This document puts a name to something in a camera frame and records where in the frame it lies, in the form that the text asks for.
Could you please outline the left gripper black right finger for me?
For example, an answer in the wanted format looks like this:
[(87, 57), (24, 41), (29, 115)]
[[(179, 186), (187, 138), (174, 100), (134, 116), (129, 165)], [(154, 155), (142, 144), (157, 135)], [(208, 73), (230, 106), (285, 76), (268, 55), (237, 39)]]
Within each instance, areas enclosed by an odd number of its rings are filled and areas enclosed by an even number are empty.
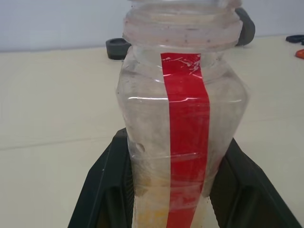
[(211, 204), (220, 228), (299, 228), (263, 170), (232, 140), (214, 179)]

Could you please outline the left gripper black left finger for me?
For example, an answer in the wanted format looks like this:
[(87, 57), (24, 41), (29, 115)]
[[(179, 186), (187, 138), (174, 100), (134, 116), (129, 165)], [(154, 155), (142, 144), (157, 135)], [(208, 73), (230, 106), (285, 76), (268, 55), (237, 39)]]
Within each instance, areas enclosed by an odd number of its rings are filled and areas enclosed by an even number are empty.
[(130, 228), (134, 188), (127, 132), (119, 130), (89, 170), (69, 228)]

